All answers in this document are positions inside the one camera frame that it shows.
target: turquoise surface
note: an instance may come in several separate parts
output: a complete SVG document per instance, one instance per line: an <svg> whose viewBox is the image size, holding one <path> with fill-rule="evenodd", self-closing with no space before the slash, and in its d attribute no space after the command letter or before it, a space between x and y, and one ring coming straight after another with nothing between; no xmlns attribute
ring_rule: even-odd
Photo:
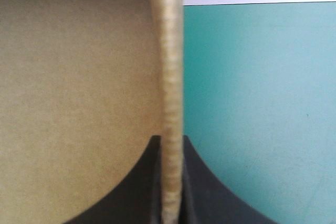
<svg viewBox="0 0 336 224"><path fill-rule="evenodd" d="M280 224L336 223L336 3L185 6L185 133Z"/></svg>

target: beige cardboard surface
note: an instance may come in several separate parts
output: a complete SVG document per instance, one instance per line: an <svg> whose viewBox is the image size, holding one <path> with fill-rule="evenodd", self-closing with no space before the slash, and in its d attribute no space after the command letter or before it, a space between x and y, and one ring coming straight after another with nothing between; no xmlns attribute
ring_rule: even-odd
<svg viewBox="0 0 336 224"><path fill-rule="evenodd" d="M0 223L61 223L160 134L148 0L0 0Z"/></svg>

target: beige background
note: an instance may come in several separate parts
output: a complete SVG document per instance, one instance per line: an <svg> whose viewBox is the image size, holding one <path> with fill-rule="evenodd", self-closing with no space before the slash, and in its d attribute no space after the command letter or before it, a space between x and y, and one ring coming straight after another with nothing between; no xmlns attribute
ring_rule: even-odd
<svg viewBox="0 0 336 224"><path fill-rule="evenodd" d="M148 0L0 0L0 223L61 223L160 134Z"/></svg>

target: curved black edge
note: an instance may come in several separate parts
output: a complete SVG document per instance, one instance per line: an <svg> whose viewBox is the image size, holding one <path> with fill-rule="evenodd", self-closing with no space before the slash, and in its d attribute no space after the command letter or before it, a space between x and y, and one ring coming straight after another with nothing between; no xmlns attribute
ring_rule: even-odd
<svg viewBox="0 0 336 224"><path fill-rule="evenodd" d="M276 224L233 194L184 136L180 224ZM160 224L160 137L153 136L125 179L65 224Z"/></svg>
<svg viewBox="0 0 336 224"><path fill-rule="evenodd" d="M160 173L160 136L153 136L124 180L65 224L159 224Z"/></svg>
<svg viewBox="0 0 336 224"><path fill-rule="evenodd" d="M184 136L183 199L180 223L276 224L223 185Z"/></svg>

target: black plastic holder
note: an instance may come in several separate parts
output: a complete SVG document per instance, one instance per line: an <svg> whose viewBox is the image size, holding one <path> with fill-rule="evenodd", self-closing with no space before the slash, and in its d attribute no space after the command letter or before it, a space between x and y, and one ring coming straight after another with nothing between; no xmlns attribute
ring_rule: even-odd
<svg viewBox="0 0 336 224"><path fill-rule="evenodd" d="M276 224L234 195L184 136L180 224ZM160 136L104 198L65 224L160 224Z"/></svg>

